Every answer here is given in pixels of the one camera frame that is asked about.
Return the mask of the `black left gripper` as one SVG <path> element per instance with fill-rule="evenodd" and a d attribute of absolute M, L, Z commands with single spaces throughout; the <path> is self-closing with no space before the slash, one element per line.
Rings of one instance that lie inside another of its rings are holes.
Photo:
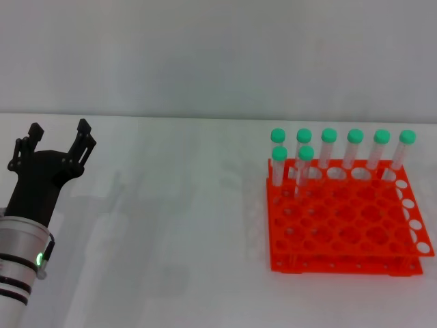
<path fill-rule="evenodd" d="M 8 169 L 15 172 L 18 181 L 6 208 L 6 215 L 35 221 L 48 227 L 62 187 L 84 172 L 96 145 L 91 126 L 81 118 L 76 138 L 68 153 L 54 150 L 34 152 L 44 130 L 31 124 L 28 136 L 15 142 Z"/>

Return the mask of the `orange test tube rack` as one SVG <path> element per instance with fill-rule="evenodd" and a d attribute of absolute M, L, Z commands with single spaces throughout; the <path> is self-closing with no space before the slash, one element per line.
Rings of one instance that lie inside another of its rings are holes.
<path fill-rule="evenodd" d="M 365 160 L 336 177 L 341 161 L 328 169 L 311 166 L 299 195 L 294 160 L 285 162 L 276 187 L 266 179 L 270 268 L 279 273 L 345 273 L 413 276 L 434 248 L 404 169 L 390 181 L 382 160 L 361 177 Z"/>

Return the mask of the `green capped clear test tube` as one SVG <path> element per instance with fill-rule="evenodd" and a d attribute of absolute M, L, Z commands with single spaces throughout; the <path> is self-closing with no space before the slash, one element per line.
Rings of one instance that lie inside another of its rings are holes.
<path fill-rule="evenodd" d="M 382 179 L 384 181 L 393 181 L 396 179 L 396 172 L 399 171 L 404 164 L 407 152 L 411 145 L 416 141 L 416 133 L 410 129 L 403 130 L 399 134 L 399 142 L 394 151 L 391 164 L 385 169 Z"/>
<path fill-rule="evenodd" d="M 353 128 L 348 132 L 347 136 L 347 146 L 346 151 L 342 160 L 342 168 L 344 169 L 352 169 L 352 166 L 355 162 L 356 155 L 358 152 L 358 147 L 363 141 L 364 133 L 362 130 Z"/>
<path fill-rule="evenodd" d="M 309 177 L 311 161 L 313 160 L 314 150 L 311 146 L 302 146 L 298 152 L 296 160 L 296 186 L 294 197 L 299 198 Z"/>
<path fill-rule="evenodd" d="M 327 169 L 331 160 L 334 144 L 337 140 L 337 131 L 333 128 L 325 128 L 321 135 L 322 147 L 318 160 L 320 169 Z"/>
<path fill-rule="evenodd" d="M 274 128 L 270 133 L 270 140 L 272 143 L 272 147 L 283 146 L 285 141 L 286 134 L 282 128 Z"/>
<path fill-rule="evenodd" d="M 301 128 L 296 134 L 298 145 L 307 145 L 311 142 L 312 132 L 308 128 Z"/>
<path fill-rule="evenodd" d="M 283 184 L 287 149 L 283 146 L 276 146 L 272 150 L 272 185 L 280 187 Z"/>
<path fill-rule="evenodd" d="M 373 171 L 378 167 L 385 145 L 390 141 L 390 133 L 385 129 L 378 129 L 373 136 L 373 145 L 366 162 L 366 168 Z"/>

